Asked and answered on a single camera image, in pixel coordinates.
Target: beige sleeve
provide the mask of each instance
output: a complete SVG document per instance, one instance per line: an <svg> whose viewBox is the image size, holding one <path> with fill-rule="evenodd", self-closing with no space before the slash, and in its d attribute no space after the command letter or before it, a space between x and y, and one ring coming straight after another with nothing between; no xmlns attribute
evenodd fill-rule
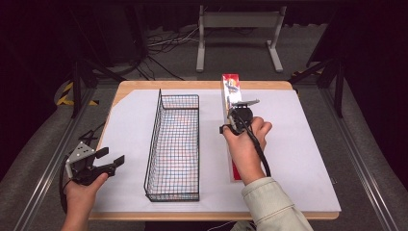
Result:
<svg viewBox="0 0 408 231"><path fill-rule="evenodd" d="M270 177L248 184L242 195L258 231L313 230L280 185Z"/></svg>

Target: cable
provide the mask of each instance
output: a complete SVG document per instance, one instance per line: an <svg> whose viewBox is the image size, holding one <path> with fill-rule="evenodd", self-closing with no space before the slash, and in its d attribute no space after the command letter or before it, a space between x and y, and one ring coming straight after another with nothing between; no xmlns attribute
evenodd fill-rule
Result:
<svg viewBox="0 0 408 231"><path fill-rule="evenodd" d="M261 159L262 164L264 165L265 172L267 176L270 176L270 169L269 169L269 164L267 161L267 158L264 155L264 151L262 150L261 144L259 143L258 139L255 137L255 135L252 132L252 129L249 129L248 126L245 124L243 119L240 117L240 115L237 113L235 109L230 109L231 114L235 114L235 117L242 123L243 127L246 130L246 133L248 136L251 138L252 142L254 143L255 150L258 153L259 158Z"/></svg>
<svg viewBox="0 0 408 231"><path fill-rule="evenodd" d="M63 207L64 212L66 213L68 205L66 202L66 194L64 193L64 189L66 185L69 183L69 181L63 186L63 181L64 181L64 170L65 170L65 162L68 160L69 156L65 155L63 161L61 162L60 166L60 184L59 184L59 189L60 189L60 201L61 201L61 206Z"/></svg>
<svg viewBox="0 0 408 231"><path fill-rule="evenodd" d="M156 61L155 59L153 59L151 56L147 56L147 58L149 58L150 61L153 61L153 62L156 63L157 65L161 66L161 67L162 67L165 71L167 71L167 73L169 73L171 76L173 76L173 77L175 77L175 78L177 78L177 79L179 79L179 80L185 81L185 79L183 79L182 77L173 74L171 71L169 71L169 70L166 69L164 66L162 66L161 64L159 64L159 62L157 62L157 61Z"/></svg>
<svg viewBox="0 0 408 231"><path fill-rule="evenodd" d="M233 223L233 222L235 222L235 221L228 221L228 222L226 222L226 223L221 224L220 226L216 226L216 227L207 229L207 231L211 231L211 230L218 229L218 228L220 228L220 227L223 227L223 226L225 226L225 225L227 225L227 224L230 224L230 223Z"/></svg>

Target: black wire basket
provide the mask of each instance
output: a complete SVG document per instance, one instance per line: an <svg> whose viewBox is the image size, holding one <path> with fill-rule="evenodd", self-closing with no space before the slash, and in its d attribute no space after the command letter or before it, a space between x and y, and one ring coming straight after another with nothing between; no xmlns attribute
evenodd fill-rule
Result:
<svg viewBox="0 0 408 231"><path fill-rule="evenodd" d="M144 190L152 202L199 200L199 97L159 91Z"/></svg>

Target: hand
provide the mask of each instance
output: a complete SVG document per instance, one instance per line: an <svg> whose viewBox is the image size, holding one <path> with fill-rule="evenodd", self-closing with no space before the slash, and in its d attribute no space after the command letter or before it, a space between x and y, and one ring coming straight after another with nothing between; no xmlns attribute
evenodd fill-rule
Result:
<svg viewBox="0 0 408 231"><path fill-rule="evenodd" d="M261 117L255 116L252 119L252 133L258 139L262 150L264 150L267 145L265 136L271 128L272 124L270 122L264 122ZM257 179L265 177L261 168L261 160L255 150L254 143L246 132L235 136L227 126L224 126L222 134L227 140L232 160L237 167L243 183L247 185Z"/></svg>
<svg viewBox="0 0 408 231"><path fill-rule="evenodd" d="M87 230L88 218L96 193L108 179L107 173L100 174L89 186L69 182L66 185L67 213L62 230Z"/></svg>

